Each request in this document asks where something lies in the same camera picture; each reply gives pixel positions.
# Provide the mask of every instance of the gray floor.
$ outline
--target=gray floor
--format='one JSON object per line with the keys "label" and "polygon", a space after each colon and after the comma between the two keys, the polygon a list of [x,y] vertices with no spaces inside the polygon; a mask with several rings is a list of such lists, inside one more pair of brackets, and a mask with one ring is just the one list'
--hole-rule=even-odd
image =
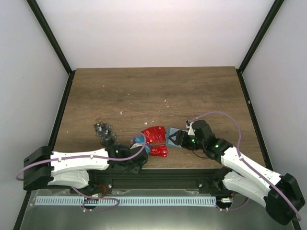
{"label": "gray floor", "polygon": [[[244,201],[236,196],[235,206]],[[234,212],[214,207],[117,207],[83,213],[80,207],[28,206],[22,230],[292,230],[255,202]]]}

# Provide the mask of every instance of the white cable tray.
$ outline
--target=white cable tray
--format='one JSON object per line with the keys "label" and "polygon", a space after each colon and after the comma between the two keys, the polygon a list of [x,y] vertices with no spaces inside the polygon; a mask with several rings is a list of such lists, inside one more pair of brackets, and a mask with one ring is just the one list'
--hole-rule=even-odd
{"label": "white cable tray", "polygon": [[[198,206],[215,207],[214,196],[110,196],[119,199],[120,206]],[[40,206],[80,206],[84,202],[82,196],[37,196],[35,205]],[[115,200],[90,200],[89,206],[112,206]]]}

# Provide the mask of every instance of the red wire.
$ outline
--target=red wire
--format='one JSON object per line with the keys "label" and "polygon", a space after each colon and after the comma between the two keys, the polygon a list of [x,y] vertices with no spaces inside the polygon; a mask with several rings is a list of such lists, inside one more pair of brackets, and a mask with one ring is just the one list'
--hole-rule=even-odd
{"label": "red wire", "polygon": [[102,197],[104,197],[106,195],[106,187],[104,185],[102,185],[102,184],[99,184],[97,186],[97,188],[99,188],[99,187],[102,187],[104,189],[104,194],[102,195]]}

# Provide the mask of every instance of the blue object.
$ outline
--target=blue object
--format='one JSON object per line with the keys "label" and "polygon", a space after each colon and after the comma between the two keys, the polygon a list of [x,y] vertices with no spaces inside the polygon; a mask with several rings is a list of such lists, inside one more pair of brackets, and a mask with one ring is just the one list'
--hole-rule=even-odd
{"label": "blue object", "polygon": [[[144,138],[143,137],[136,137],[135,138],[135,143],[141,143],[143,144],[144,143]],[[147,153],[150,152],[150,145],[145,145],[145,150]]]}

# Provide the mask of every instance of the white wall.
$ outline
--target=white wall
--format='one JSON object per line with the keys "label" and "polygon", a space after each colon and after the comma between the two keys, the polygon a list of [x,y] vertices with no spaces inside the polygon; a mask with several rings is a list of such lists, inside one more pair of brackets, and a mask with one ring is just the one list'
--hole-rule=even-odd
{"label": "white wall", "polygon": [[239,67],[273,0],[38,0],[71,67]]}
{"label": "white wall", "polygon": [[67,74],[26,1],[0,1],[0,229],[24,199],[23,159],[48,143]]}
{"label": "white wall", "polygon": [[[307,1],[285,1],[244,79],[274,169],[307,200]],[[300,211],[307,229],[307,206]]]}

